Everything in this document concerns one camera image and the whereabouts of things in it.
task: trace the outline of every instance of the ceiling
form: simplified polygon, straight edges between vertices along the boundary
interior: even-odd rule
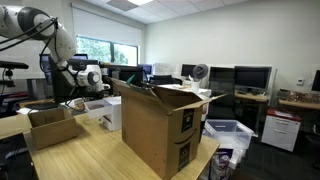
[[[128,18],[150,24],[248,0],[154,0],[136,6],[126,0],[83,0]]]

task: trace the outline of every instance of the white robotic arm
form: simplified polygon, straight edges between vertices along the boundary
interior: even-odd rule
[[[8,38],[4,42],[21,39],[14,45],[28,39],[43,41],[70,86],[90,86],[95,92],[104,89],[98,65],[87,65],[86,69],[79,72],[68,66],[67,60],[76,53],[76,46],[73,38],[57,22],[57,18],[52,18],[47,13],[32,7],[0,5],[0,36]],[[10,47],[12,45],[0,48],[0,51]]]

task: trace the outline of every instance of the window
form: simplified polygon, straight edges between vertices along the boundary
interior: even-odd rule
[[[77,36],[77,53],[88,54],[89,59],[136,66],[138,46],[124,45],[101,39]]]

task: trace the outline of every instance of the wall outlet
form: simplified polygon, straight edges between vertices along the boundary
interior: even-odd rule
[[[313,84],[313,79],[309,79],[308,80],[308,86],[312,86],[312,84]]]
[[[304,84],[304,78],[298,78],[297,79],[297,86],[303,86]]]

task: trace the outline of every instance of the clear plastic container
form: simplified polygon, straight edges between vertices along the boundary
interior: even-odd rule
[[[219,141],[220,148],[245,151],[249,148],[253,131],[236,120],[207,119],[204,135]]]

